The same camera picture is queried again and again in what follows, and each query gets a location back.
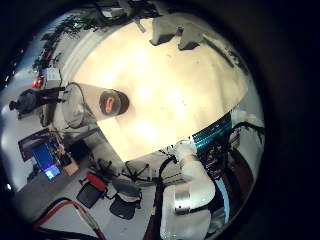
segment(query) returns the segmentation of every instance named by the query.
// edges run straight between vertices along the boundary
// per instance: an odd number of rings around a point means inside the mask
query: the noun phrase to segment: cable
[[[45,215],[47,215],[48,212],[50,212],[50,210],[51,210],[55,205],[57,205],[59,202],[62,202],[62,201],[71,201],[71,199],[66,198],[66,197],[62,197],[62,198],[56,199],[55,201],[53,201],[53,202],[43,211],[43,213],[42,213],[33,223],[39,221],[41,218],[43,218]]]
[[[165,177],[165,178],[163,178],[162,180],[165,180],[165,179],[168,179],[168,178],[172,178],[172,177],[178,176],[178,175],[180,175],[180,174],[181,174],[181,173],[177,173],[177,174],[174,174],[174,175],[172,175],[172,176]]]
[[[38,230],[43,223],[48,221],[57,211],[59,211],[61,208],[63,208],[66,205],[73,205],[76,208],[76,211],[79,214],[80,218],[84,220],[87,223],[87,225],[97,234],[99,239],[106,240],[105,236],[101,232],[99,225],[94,220],[94,218],[89,213],[87,213],[86,210],[80,204],[78,204],[77,202],[68,200],[68,198],[60,198],[54,201],[52,204],[50,204],[50,206],[44,211],[44,213],[41,214],[42,217],[40,216],[40,218],[34,223],[33,225],[34,229]]]
[[[33,225],[34,228],[38,229],[42,224],[48,221],[57,211],[59,211],[61,208],[63,208],[66,205],[73,205],[75,207],[78,207],[82,212],[85,212],[84,208],[81,207],[78,203],[72,202],[72,201],[66,201],[66,202],[60,203],[58,206],[54,207],[48,214],[46,214],[44,217],[36,221]]]
[[[99,240],[99,238],[93,237],[91,235],[75,232],[66,232],[60,230],[53,230],[48,228],[39,227],[38,232],[45,235],[45,239],[81,239],[81,240]]]

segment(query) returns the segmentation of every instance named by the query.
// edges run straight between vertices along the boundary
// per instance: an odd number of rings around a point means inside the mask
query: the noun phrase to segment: table surface
[[[97,108],[103,89],[128,96],[124,114],[105,119],[97,113],[98,126],[123,161],[199,132],[230,111],[247,91],[242,71],[209,46],[180,51],[179,37],[153,46],[152,19],[141,24],[145,33],[130,23],[103,40],[74,77],[91,109]]]

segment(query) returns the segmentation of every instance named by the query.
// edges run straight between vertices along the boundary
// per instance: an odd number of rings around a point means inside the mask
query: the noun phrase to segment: black cable
[[[163,172],[163,170],[167,167],[167,165],[171,161],[175,161],[175,160],[176,160],[175,156],[171,156],[168,159],[164,160],[164,162],[161,164],[161,166],[159,168],[159,179],[160,179],[160,181],[162,181],[162,172]]]
[[[39,233],[45,235],[46,239],[62,240],[62,239],[80,239],[80,240],[99,240],[99,238],[93,237],[91,235],[76,233],[76,232],[66,232],[60,230],[53,230],[48,228],[40,227],[37,230]]]
[[[165,182],[163,184],[167,185],[167,184],[171,184],[171,183],[174,183],[174,182],[179,182],[179,181],[182,181],[183,179],[177,179],[177,180],[174,180],[174,181],[171,181],[171,182]]]
[[[46,216],[48,214],[48,212],[51,211],[52,208],[54,208],[54,206],[56,206],[59,202],[62,202],[62,201],[72,201],[71,199],[69,198],[66,198],[66,197],[62,197],[62,198],[58,198],[56,200],[54,200],[40,215],[40,217],[38,217],[33,223],[39,221],[41,218],[43,218],[44,216]]]
[[[177,174],[174,174],[174,175],[172,175],[172,176],[165,177],[165,178],[163,178],[162,180],[165,180],[165,179],[168,179],[168,178],[172,178],[172,177],[178,176],[178,175],[180,175],[180,174],[181,174],[181,173],[177,173]]]

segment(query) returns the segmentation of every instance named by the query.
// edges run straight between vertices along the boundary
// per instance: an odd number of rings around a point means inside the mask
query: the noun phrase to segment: red cable
[[[45,215],[43,218],[39,219],[37,222],[34,223],[33,228],[37,230],[42,224],[44,224],[46,221],[48,221],[56,212],[58,212],[61,208],[63,208],[66,205],[73,205],[77,208],[79,208],[84,214],[86,214],[86,210],[78,203],[73,201],[65,201],[57,206],[55,206],[47,215]],[[93,228],[93,231],[97,234],[97,236],[101,240],[106,240],[104,234],[101,232],[99,228]]]
[[[46,221],[48,221],[57,211],[59,211],[61,208],[63,208],[66,205],[73,205],[75,207],[78,207],[82,212],[86,212],[84,208],[79,205],[76,202],[72,201],[65,201],[54,207],[47,215],[45,215],[43,218],[39,219],[35,224],[33,225],[34,229],[38,229],[42,224],[44,224]]]

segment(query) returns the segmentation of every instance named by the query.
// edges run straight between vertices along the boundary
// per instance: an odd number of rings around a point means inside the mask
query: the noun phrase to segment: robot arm
[[[186,183],[172,185],[163,193],[160,235],[162,239],[204,239],[211,213],[191,210],[207,205],[215,195],[215,186],[196,157],[190,143],[178,143],[175,157]]]

